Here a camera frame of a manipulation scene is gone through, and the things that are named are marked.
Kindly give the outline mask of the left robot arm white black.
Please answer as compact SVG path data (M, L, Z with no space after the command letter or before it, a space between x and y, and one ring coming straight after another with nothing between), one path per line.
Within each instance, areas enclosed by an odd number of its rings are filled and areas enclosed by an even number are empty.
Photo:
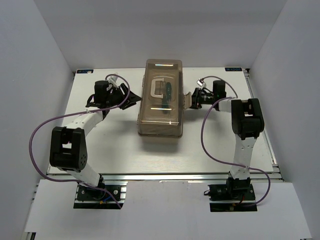
M103 177L88 163L86 136L105 120L111 109L125 110L142 98L125 84L113 80L99 80L94 84L94 93L86 102L86 112L65 126L57 126L51 132L49 163L52 167L72 175L88 193L99 200L105 196Z

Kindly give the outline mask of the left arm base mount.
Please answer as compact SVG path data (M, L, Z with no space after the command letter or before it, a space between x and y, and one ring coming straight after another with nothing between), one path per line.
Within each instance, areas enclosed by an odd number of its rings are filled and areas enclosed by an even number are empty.
M125 183L106 184L105 189L122 207L126 198L127 185ZM78 185L73 208L81 210L120 210L111 195L105 191L97 191L84 185Z

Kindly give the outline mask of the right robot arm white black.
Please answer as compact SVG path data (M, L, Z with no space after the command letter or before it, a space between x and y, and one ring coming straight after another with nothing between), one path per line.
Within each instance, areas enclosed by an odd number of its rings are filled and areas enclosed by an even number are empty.
M257 98L241 100L237 94L228 97L226 86L231 85L219 77L213 81L212 90L207 89L204 77L200 78L197 84L198 87L191 96L191 108L201 109L202 105L211 105L206 118L213 109L230 114L231 128L235 136L233 162L215 160L231 166L226 183L211 187L210 193L214 199L242 200L251 190L253 148L265 128L260 101Z

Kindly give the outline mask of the beige cantilever toolbox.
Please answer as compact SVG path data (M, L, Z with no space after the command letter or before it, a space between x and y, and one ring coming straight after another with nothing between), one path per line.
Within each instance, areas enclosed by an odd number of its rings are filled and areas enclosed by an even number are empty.
M162 112L166 83L172 86L168 114ZM138 113L138 134L142 137L180 138L183 135L184 110L191 106L191 93L184 94L181 60L148 59L142 80Z

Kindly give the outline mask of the large green handle screwdriver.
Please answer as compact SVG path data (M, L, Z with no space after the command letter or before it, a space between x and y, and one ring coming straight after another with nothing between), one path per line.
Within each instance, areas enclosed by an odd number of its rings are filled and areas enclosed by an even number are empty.
M168 114L171 110L170 99L168 99L166 96L162 98L161 108L163 114Z

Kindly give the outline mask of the green handle long screwdriver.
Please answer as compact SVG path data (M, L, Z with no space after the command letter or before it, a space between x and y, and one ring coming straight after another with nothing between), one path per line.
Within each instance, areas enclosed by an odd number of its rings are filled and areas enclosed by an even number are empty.
M167 101L172 99L172 84L170 82L165 84L165 98Z

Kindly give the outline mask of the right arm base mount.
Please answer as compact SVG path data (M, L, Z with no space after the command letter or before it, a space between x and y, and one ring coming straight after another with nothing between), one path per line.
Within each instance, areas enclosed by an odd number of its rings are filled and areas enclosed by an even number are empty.
M203 192L209 197L209 207L212 213L257 212L256 196L253 185L248 190L231 195L226 184L210 184Z

